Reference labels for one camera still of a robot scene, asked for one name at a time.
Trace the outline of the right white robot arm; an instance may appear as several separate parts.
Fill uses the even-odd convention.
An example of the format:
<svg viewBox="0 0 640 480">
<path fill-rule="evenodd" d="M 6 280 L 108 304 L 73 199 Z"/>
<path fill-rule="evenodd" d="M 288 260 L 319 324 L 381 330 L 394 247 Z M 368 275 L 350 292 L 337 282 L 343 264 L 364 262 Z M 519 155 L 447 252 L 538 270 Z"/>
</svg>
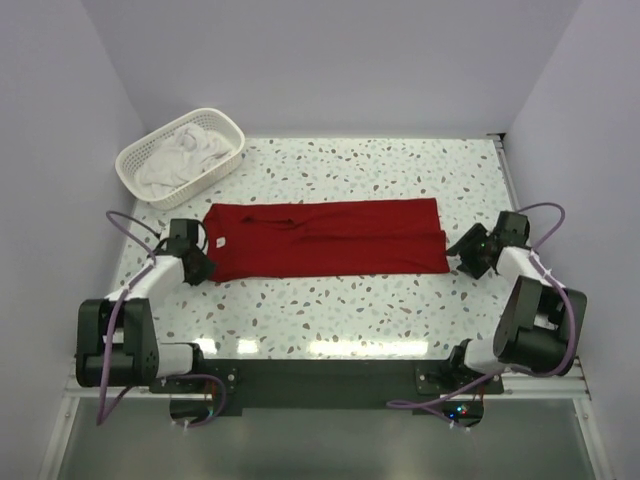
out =
<svg viewBox="0 0 640 480">
<path fill-rule="evenodd" d="M 474 224 L 447 250 L 457 270 L 475 280 L 493 272 L 511 287 L 492 338 L 466 339 L 452 349 L 444 371 L 463 379 L 511 369 L 545 378 L 572 368 L 587 296 L 557 280 L 529 245 L 530 222 L 502 211 L 493 229 Z"/>
</svg>

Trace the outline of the red t shirt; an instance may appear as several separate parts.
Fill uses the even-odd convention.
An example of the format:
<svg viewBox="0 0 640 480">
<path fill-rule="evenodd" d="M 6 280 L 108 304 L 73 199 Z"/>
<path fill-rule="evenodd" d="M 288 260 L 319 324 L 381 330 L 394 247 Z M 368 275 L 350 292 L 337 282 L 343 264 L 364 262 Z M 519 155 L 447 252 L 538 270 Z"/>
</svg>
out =
<svg viewBox="0 0 640 480">
<path fill-rule="evenodd" d="M 204 227 L 215 282 L 450 271 L 433 198 L 218 203 Z"/>
</svg>

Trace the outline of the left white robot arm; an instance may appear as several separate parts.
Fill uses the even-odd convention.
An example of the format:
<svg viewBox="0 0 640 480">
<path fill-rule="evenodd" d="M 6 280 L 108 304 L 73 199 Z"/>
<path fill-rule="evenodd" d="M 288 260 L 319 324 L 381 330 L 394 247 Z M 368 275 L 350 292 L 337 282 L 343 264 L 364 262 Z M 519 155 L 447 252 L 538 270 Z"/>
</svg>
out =
<svg viewBox="0 0 640 480">
<path fill-rule="evenodd" d="M 83 387 L 149 386 L 189 374 L 198 347 L 157 340 L 153 310 L 180 286 L 198 286 L 215 272 L 208 235 L 195 219 L 173 219 L 142 269 L 109 295 L 78 311 L 75 376 Z"/>
</svg>

